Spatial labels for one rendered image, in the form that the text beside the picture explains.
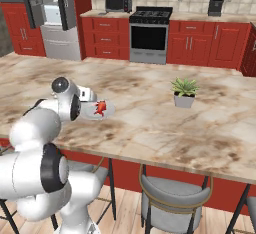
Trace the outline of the red fish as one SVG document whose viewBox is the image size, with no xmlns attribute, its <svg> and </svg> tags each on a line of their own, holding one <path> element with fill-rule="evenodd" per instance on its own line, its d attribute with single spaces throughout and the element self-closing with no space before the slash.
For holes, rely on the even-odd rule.
<svg viewBox="0 0 256 234">
<path fill-rule="evenodd" d="M 107 110 L 107 103 L 105 100 L 100 100 L 96 104 L 96 111 L 95 114 L 99 114 L 101 116 L 104 116 L 104 112 Z"/>
</svg>

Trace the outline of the grey round plate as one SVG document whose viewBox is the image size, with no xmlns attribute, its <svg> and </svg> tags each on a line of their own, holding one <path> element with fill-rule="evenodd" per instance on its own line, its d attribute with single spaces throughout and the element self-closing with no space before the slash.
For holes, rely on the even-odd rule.
<svg viewBox="0 0 256 234">
<path fill-rule="evenodd" d="M 96 106 L 95 104 L 98 102 L 82 102 L 81 103 L 81 112 L 79 117 L 86 119 L 86 120 L 104 120 L 115 113 L 115 106 L 114 104 L 109 101 L 105 100 L 107 103 L 107 110 L 104 112 L 104 116 L 99 114 L 95 114 Z"/>
</svg>

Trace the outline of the silver fridge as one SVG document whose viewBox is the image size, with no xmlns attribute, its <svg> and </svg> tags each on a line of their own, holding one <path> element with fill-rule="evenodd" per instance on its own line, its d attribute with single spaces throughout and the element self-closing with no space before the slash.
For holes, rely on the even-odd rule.
<svg viewBox="0 0 256 234">
<path fill-rule="evenodd" d="M 48 58 L 79 61 L 81 59 L 77 31 L 62 29 L 58 0 L 43 0 L 44 24 L 40 27 Z"/>
</svg>

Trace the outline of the grey fridge door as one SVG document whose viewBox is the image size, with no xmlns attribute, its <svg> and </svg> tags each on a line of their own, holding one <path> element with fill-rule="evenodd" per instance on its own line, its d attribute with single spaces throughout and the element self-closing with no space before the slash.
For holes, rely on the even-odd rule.
<svg viewBox="0 0 256 234">
<path fill-rule="evenodd" d="M 25 8 L 31 29 L 44 24 L 43 0 L 24 0 Z"/>
<path fill-rule="evenodd" d="M 74 0 L 58 0 L 62 29 L 70 30 L 76 26 Z"/>
</svg>

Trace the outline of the red base cupboards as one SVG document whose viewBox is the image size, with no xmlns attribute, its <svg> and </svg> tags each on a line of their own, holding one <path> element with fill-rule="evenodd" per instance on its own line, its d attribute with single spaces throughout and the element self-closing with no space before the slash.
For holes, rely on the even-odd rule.
<svg viewBox="0 0 256 234">
<path fill-rule="evenodd" d="M 87 57 L 130 59 L 128 18 L 82 18 Z"/>
<path fill-rule="evenodd" d="M 256 77 L 256 27 L 251 26 L 240 72 L 245 77 Z"/>
<path fill-rule="evenodd" d="M 248 30 L 248 23 L 172 20 L 167 63 L 237 69 Z"/>
</svg>

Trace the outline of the grey cushioned stool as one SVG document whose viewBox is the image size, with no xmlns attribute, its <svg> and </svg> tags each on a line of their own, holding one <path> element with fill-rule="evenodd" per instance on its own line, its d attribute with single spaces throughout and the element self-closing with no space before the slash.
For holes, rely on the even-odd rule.
<svg viewBox="0 0 256 234">
<path fill-rule="evenodd" d="M 3 147 L 0 146 L 0 156 L 2 156 L 5 152 L 7 152 L 11 146 Z M 0 215 L 0 219 L 7 220 L 9 224 L 11 225 L 13 231 L 15 234 L 19 234 L 19 230 L 13 220 L 13 216 L 16 214 L 16 211 L 13 213 L 10 213 L 9 209 L 6 206 L 6 199 L 0 199 L 0 207 L 2 208 L 4 212 L 4 216 Z"/>
<path fill-rule="evenodd" d="M 104 184 L 106 178 L 109 178 L 110 183 L 110 192 L 111 192 L 111 199 L 107 200 L 104 198 L 97 197 L 97 200 L 102 200 L 108 203 L 107 207 L 104 209 L 103 213 L 100 215 L 97 223 L 101 221 L 105 213 L 107 212 L 109 207 L 112 207 L 113 218 L 116 218 L 116 199 L 115 199 L 115 186 L 114 186 L 114 175 L 113 175 L 113 166 L 112 166 L 112 159 L 108 159 L 108 167 L 102 167 L 101 164 L 103 163 L 104 158 L 101 158 L 100 162 L 97 165 L 92 165 L 84 162 L 78 162 L 69 160 L 69 169 L 73 171 L 86 171 L 91 172 L 97 176 L 100 180 L 101 184 Z"/>
<path fill-rule="evenodd" d="M 202 206 L 213 192 L 213 177 L 205 176 L 201 186 L 146 175 L 139 169 L 142 189 L 141 226 L 145 234 L 156 228 L 173 234 L 194 234 L 199 227 Z"/>
<path fill-rule="evenodd" d="M 246 185 L 225 234 L 235 234 L 235 232 L 239 232 L 242 234 L 256 234 L 256 196 L 249 196 L 250 187 L 251 187 L 250 184 Z M 248 208 L 248 212 L 249 212 L 249 216 L 250 216 L 250 220 L 251 220 L 254 232 L 236 230 L 234 228 L 235 223 L 238 219 L 238 216 L 244 205 L 246 205 Z"/>
</svg>

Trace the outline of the black and silver stove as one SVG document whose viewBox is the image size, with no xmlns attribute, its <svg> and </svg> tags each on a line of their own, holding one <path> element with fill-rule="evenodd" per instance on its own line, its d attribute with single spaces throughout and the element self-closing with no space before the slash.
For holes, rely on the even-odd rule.
<svg viewBox="0 0 256 234">
<path fill-rule="evenodd" d="M 166 64 L 172 12 L 172 7 L 136 7 L 129 17 L 131 62 Z"/>
</svg>

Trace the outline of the green plant in grey pot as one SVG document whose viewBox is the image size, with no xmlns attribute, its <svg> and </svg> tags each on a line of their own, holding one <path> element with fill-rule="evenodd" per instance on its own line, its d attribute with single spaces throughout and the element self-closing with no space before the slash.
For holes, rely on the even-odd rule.
<svg viewBox="0 0 256 234">
<path fill-rule="evenodd" d="M 176 107 L 190 108 L 194 102 L 199 87 L 196 81 L 189 81 L 187 78 L 184 80 L 176 78 L 172 82 L 172 90 L 174 93 L 174 103 Z"/>
</svg>

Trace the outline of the red tall cupboard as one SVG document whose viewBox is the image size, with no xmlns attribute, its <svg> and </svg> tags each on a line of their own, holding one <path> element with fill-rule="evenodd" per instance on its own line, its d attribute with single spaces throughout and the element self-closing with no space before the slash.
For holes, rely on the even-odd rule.
<svg viewBox="0 0 256 234">
<path fill-rule="evenodd" d="M 41 30 L 32 29 L 25 5 L 22 3 L 0 3 L 12 40 L 14 51 L 20 55 L 45 57 Z"/>
</svg>

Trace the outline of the grey toaster oven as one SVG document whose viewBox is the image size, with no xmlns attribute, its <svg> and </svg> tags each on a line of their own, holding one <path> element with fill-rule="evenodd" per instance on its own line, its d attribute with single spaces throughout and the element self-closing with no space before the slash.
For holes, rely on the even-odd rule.
<svg viewBox="0 0 256 234">
<path fill-rule="evenodd" d="M 105 10 L 107 12 L 124 12 L 132 11 L 132 0 L 105 0 Z"/>
</svg>

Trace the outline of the black coffee machine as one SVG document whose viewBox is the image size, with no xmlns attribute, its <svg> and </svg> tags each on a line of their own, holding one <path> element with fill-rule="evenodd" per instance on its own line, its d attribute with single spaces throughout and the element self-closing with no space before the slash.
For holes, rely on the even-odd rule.
<svg viewBox="0 0 256 234">
<path fill-rule="evenodd" d="M 220 17 L 224 0 L 209 0 L 208 15 Z"/>
</svg>

